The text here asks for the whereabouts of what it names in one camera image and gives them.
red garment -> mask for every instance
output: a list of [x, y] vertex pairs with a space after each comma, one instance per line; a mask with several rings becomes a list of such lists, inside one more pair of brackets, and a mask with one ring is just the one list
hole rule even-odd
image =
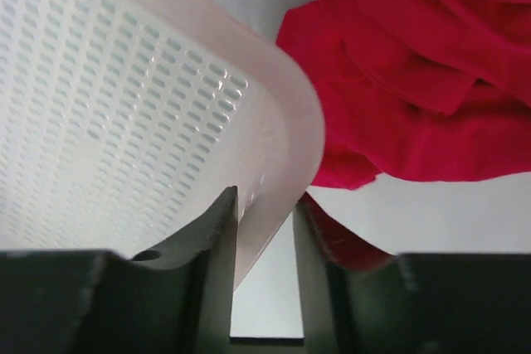
[[318, 0], [277, 44], [324, 109], [314, 184], [531, 171], [531, 0]]

white plastic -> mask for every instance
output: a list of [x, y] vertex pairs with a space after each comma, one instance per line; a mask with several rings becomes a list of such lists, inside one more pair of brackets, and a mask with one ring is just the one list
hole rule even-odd
[[212, 0], [2, 0], [0, 235], [132, 255], [239, 188], [236, 285], [319, 165], [296, 64]]

red cloth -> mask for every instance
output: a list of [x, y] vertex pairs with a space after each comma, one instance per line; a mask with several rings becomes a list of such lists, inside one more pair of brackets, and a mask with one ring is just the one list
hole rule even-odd
[[323, 106], [314, 184], [531, 171], [531, 0], [317, 0], [277, 44]]

white plastic basket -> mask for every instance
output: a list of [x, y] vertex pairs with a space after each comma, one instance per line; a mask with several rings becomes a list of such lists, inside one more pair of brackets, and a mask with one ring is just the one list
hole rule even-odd
[[236, 284], [311, 183], [319, 101], [212, 0], [2, 0], [0, 235], [133, 255], [237, 185]]

